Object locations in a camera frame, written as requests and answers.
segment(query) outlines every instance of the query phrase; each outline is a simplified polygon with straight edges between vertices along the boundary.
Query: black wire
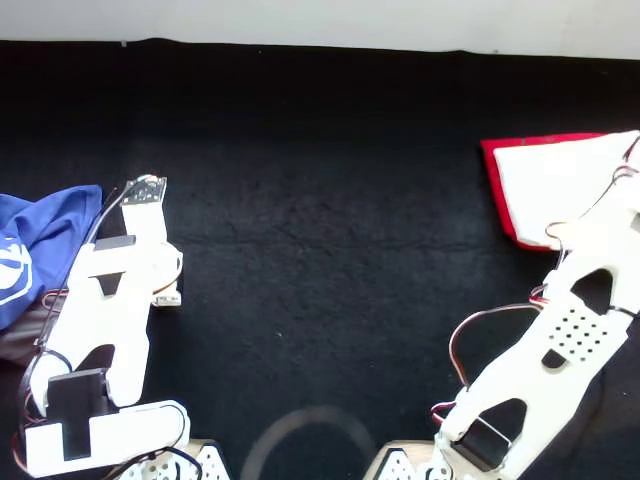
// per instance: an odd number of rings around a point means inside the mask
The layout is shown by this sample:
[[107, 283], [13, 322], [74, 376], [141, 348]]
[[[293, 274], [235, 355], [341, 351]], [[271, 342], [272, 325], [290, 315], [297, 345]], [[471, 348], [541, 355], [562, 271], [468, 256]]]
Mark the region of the black wire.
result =
[[616, 307], [615, 305], [609, 305], [609, 310], [613, 310], [614, 312], [620, 312], [620, 313], [624, 313], [625, 315], [629, 315], [633, 319], [633, 321], [636, 321], [638, 318], [640, 318], [640, 312], [633, 313], [631, 310], [627, 310], [626, 308], [623, 308], [623, 307]]
[[52, 350], [50, 348], [43, 347], [42, 348], [42, 354], [43, 355], [51, 355], [52, 357], [56, 357], [58, 360], [60, 360], [62, 363], [65, 364], [65, 366], [69, 369], [69, 373], [73, 372], [73, 366], [71, 365], [71, 362], [69, 361], [69, 359], [67, 357], [62, 355], [60, 352], [56, 352], [55, 350]]
[[200, 463], [191, 455], [175, 447], [162, 447], [162, 448], [159, 448], [158, 450], [153, 450], [152, 452], [147, 452], [141, 455], [137, 455], [133, 457], [131, 460], [129, 460], [128, 462], [123, 463], [122, 465], [117, 467], [115, 470], [112, 470], [110, 473], [107, 474], [106, 477], [103, 477], [102, 480], [114, 480], [115, 478], [118, 478], [120, 475], [126, 472], [133, 465], [136, 465], [145, 460], [155, 460], [158, 455], [161, 455], [165, 452], [170, 452], [170, 453], [173, 453], [174, 455], [178, 455], [179, 457], [182, 457], [185, 460], [187, 460], [189, 463], [191, 463], [191, 465], [196, 467], [196, 470], [198, 472], [196, 480], [202, 480], [202, 465], [200, 465]]

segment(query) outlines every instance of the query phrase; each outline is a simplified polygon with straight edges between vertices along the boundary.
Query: blue fabric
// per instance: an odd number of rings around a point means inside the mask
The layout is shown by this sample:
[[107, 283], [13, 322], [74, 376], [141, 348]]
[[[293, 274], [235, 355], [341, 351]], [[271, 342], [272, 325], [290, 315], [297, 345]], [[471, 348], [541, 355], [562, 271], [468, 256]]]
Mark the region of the blue fabric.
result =
[[0, 329], [45, 290], [60, 288], [102, 206], [97, 185], [37, 202], [0, 194]]

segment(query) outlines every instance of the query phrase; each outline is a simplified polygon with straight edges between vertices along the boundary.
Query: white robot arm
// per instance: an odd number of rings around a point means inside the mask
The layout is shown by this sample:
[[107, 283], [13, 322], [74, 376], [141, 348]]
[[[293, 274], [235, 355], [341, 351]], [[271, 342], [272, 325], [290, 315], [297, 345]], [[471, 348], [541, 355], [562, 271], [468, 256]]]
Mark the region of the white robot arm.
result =
[[90, 234], [78, 252], [64, 306], [26, 379], [25, 400], [41, 416], [24, 428], [34, 477], [119, 464], [189, 441], [189, 417], [177, 402], [132, 406], [142, 393], [150, 305], [181, 303], [182, 253], [167, 243], [165, 189], [166, 179], [152, 175], [129, 182], [114, 202], [127, 235], [94, 241]]
[[[464, 385], [441, 420], [430, 461], [411, 462], [403, 447], [387, 449], [368, 477], [409, 480], [515, 480], [574, 417], [591, 380], [627, 340], [640, 310], [640, 175], [616, 170], [605, 195], [579, 220], [558, 225], [570, 253], [544, 281], [540, 308], [520, 340]], [[572, 293], [597, 270], [613, 277], [610, 307], [596, 313]], [[515, 432], [488, 420], [505, 402], [519, 405]]]

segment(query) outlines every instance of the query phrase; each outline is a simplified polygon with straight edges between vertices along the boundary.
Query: black textured mat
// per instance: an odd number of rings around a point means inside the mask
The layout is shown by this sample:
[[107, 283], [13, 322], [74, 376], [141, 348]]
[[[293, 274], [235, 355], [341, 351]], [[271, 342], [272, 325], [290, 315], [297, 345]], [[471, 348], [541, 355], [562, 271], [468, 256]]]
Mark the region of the black textured mat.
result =
[[[2, 43], [0, 58], [0, 191], [168, 177], [185, 302], [150, 320], [144, 400], [182, 402], [236, 478], [262, 431], [307, 405], [356, 415], [380, 446], [430, 437], [425, 411], [458, 389], [449, 333], [526, 299], [553, 262], [501, 233], [480, 139], [640, 118], [634, 62], [159, 41]], [[503, 348], [512, 327], [477, 325], [468, 361]], [[527, 479], [637, 478], [635, 343], [611, 363], [581, 443], [597, 388]], [[21, 478], [8, 450], [19, 376], [0, 371], [2, 478]], [[343, 434], [313, 427], [263, 478], [362, 468]]]

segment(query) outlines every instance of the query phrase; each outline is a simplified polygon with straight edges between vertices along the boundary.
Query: cable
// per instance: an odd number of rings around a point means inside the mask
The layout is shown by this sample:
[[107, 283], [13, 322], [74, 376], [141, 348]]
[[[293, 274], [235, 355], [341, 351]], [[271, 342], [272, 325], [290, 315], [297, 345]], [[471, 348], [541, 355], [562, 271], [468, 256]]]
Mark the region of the cable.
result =
[[609, 305], [609, 310], [613, 310], [614, 312], [624, 313], [625, 315], [629, 315], [632, 320], [635, 322], [638, 318], [640, 318], [640, 312], [633, 313], [631, 310], [627, 310], [623, 307], [616, 307], [615, 305]]
[[[174, 247], [174, 246], [173, 246], [173, 245], [171, 245], [170, 243], [163, 242], [163, 244], [168, 245], [168, 246], [170, 246], [171, 248], [173, 248], [174, 250], [176, 250], [176, 251], [177, 251], [176, 247]], [[163, 287], [160, 287], [160, 288], [159, 288], [159, 289], [157, 289], [157, 290], [154, 290], [154, 291], [153, 291], [153, 295], [157, 295], [158, 293], [160, 293], [160, 292], [162, 292], [162, 291], [166, 290], [166, 289], [167, 289], [167, 288], [169, 288], [171, 285], [173, 285], [175, 282], [177, 282], [177, 281], [178, 281], [178, 279], [180, 278], [180, 275], [182, 274], [182, 266], [183, 266], [183, 262], [184, 262], [184, 260], [182, 259], [182, 256], [181, 256], [181, 255], [178, 255], [178, 257], [177, 257], [177, 258], [178, 258], [178, 273], [176, 273], [176, 276], [175, 276], [175, 277], [174, 277], [174, 278], [173, 278], [169, 283], [167, 283], [167, 284], [166, 284], [166, 285], [164, 285]]]
[[[40, 305], [42, 305], [42, 308], [51, 308], [51, 305], [49, 305], [49, 303], [47, 302], [47, 299], [52, 296], [52, 295], [56, 295], [58, 294], [58, 290], [49, 290], [47, 293], [45, 293], [41, 298], [40, 298]], [[61, 292], [59, 292], [59, 296], [60, 297], [66, 297], [69, 294], [69, 290], [67, 290], [66, 288], [63, 289]], [[60, 313], [60, 310], [54, 310], [54, 313]]]
[[433, 407], [431, 407], [431, 418], [433, 419], [433, 421], [438, 424], [438, 425], [442, 425], [442, 422], [444, 422], [444, 418], [442, 418], [440, 415], [438, 415], [438, 412], [444, 408], [452, 408], [456, 406], [456, 402], [440, 402], [440, 403], [436, 403]]
[[120, 475], [122, 475], [124, 472], [126, 472], [133, 465], [136, 465], [137, 463], [141, 463], [145, 460], [155, 460], [158, 455], [162, 455], [165, 452], [170, 452], [170, 453], [173, 453], [174, 455], [178, 455], [179, 457], [182, 457], [185, 460], [187, 460], [189, 463], [191, 463], [191, 465], [196, 467], [196, 470], [198, 472], [196, 479], [202, 480], [202, 465], [200, 465], [200, 463], [191, 455], [175, 447], [162, 447], [157, 450], [153, 450], [151, 452], [143, 453], [141, 455], [136, 455], [135, 457], [123, 463], [119, 467], [116, 467], [114, 470], [109, 472], [101, 480], [114, 480], [118, 478]]
[[331, 406], [309, 407], [276, 420], [253, 444], [242, 466], [240, 480], [259, 480], [267, 458], [290, 433], [313, 424], [328, 424], [345, 432], [359, 448], [366, 462], [375, 454], [375, 443], [360, 421]]
[[490, 314], [490, 313], [498, 313], [498, 312], [505, 312], [508, 310], [523, 310], [523, 309], [527, 309], [527, 308], [531, 308], [534, 310], [537, 310], [538, 312], [542, 310], [542, 308], [538, 305], [534, 305], [531, 303], [514, 303], [512, 305], [505, 305], [502, 307], [496, 307], [496, 308], [492, 308], [490, 310], [481, 310], [479, 312], [476, 312], [472, 315], [469, 315], [467, 318], [465, 318], [460, 325], [458, 325], [456, 327], [456, 329], [453, 331], [453, 333], [451, 334], [451, 338], [449, 339], [449, 358], [451, 359], [451, 363], [453, 364], [453, 367], [456, 369], [456, 372], [458, 373], [458, 378], [460, 379], [460, 382], [462, 383], [462, 385], [464, 385], [467, 389], [471, 386], [469, 379], [467, 378], [467, 375], [464, 372], [464, 368], [462, 367], [462, 364], [460, 363], [460, 359], [458, 358], [458, 355], [456, 353], [456, 341], [458, 340], [458, 337], [460, 336], [460, 333], [462, 333], [462, 330], [464, 330], [464, 328], [469, 325], [469, 323], [473, 322], [474, 320]]

